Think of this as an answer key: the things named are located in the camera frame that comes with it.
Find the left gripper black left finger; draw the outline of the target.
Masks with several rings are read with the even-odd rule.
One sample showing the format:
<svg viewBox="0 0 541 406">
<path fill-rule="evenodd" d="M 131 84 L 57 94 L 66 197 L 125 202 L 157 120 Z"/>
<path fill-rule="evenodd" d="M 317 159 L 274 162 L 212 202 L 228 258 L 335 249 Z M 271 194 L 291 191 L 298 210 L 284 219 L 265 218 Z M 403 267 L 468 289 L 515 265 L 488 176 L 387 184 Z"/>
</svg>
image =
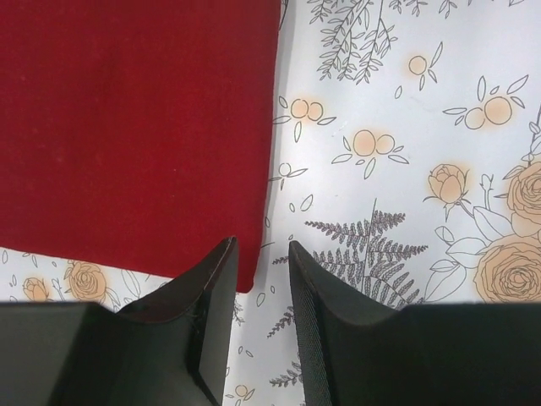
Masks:
<svg viewBox="0 0 541 406">
<path fill-rule="evenodd" d="M 4 405 L 218 405 L 238 242 L 117 312 L 95 302 L 1 305 Z"/>
</svg>

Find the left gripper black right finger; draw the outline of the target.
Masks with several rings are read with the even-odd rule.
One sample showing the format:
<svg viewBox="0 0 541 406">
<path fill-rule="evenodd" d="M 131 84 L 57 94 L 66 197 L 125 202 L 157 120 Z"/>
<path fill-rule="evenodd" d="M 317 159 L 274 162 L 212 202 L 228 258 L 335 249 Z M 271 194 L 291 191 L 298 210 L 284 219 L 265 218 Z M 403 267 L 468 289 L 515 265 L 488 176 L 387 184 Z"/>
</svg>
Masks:
<svg viewBox="0 0 541 406">
<path fill-rule="evenodd" d="M 393 310 L 288 249 L 308 405 L 537 405 L 538 304 Z"/>
</svg>

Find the dark red t-shirt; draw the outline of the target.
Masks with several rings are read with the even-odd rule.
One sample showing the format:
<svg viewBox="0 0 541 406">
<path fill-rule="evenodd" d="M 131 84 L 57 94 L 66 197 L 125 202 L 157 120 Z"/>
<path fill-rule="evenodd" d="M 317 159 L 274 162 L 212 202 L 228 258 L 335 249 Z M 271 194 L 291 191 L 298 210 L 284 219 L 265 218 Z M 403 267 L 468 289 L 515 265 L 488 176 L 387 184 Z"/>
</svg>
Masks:
<svg viewBox="0 0 541 406">
<path fill-rule="evenodd" d="M 175 277 L 238 240 L 254 284 L 277 1 L 4 1 L 1 244 Z"/>
</svg>

